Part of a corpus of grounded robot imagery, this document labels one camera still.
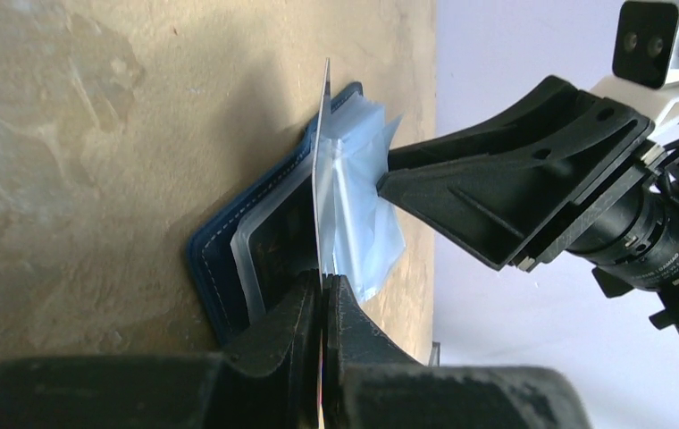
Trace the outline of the blue leather card holder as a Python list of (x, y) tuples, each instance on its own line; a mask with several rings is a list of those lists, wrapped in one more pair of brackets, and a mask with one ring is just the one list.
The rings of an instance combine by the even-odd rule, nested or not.
[(189, 268), (220, 344), (317, 269), (374, 297), (405, 251), (397, 214), (375, 182), (398, 128), (359, 82), (327, 95), (298, 146), (195, 232)]

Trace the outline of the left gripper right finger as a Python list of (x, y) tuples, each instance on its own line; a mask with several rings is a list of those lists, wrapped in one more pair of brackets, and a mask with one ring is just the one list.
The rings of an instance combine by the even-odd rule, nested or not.
[(588, 428), (579, 395), (538, 366), (427, 366), (323, 279), (323, 417), (328, 428)]

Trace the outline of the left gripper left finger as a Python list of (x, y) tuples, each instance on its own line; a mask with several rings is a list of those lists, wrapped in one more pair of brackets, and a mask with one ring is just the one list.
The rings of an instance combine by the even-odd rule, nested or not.
[(0, 363), (0, 428), (300, 428), (317, 422), (320, 276), (220, 350)]

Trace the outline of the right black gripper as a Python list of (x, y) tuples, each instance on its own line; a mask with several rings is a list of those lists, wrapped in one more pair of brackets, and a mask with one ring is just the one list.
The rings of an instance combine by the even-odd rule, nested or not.
[[(650, 118), (548, 76), (501, 114), (390, 151), (380, 196), (488, 267), (548, 263), (601, 215)], [(658, 295), (650, 315), (679, 335), (679, 142), (658, 178), (627, 191), (568, 252), (609, 298)]]

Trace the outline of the white credit card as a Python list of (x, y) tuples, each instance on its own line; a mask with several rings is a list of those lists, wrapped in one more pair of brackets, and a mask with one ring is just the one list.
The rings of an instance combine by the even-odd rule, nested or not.
[(326, 191), (323, 184), (325, 179), (329, 176), (324, 172), (325, 164), (327, 163), (326, 145), (323, 143), (322, 130), (326, 127), (325, 123), (331, 117), (331, 58), (326, 57), (324, 63), (323, 83), (321, 86), (321, 99), (317, 116), (317, 124), (315, 131), (312, 166), (312, 190), (313, 190), (313, 206), (314, 206), (314, 228), (315, 228), (315, 244), (316, 255), (318, 263), (318, 372), (317, 372), (317, 414), (318, 427), (326, 428), (324, 413), (323, 413), (323, 325), (324, 325), (324, 304), (323, 282), (325, 279), (325, 269), (327, 263), (324, 257), (323, 245), (326, 239), (325, 233), (326, 221), (323, 219), (325, 210)]

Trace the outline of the dark credit card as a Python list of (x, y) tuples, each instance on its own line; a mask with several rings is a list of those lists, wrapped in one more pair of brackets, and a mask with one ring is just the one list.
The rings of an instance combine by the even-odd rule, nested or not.
[(311, 180), (275, 190), (248, 238), (264, 309), (274, 308), (298, 274), (317, 267)]

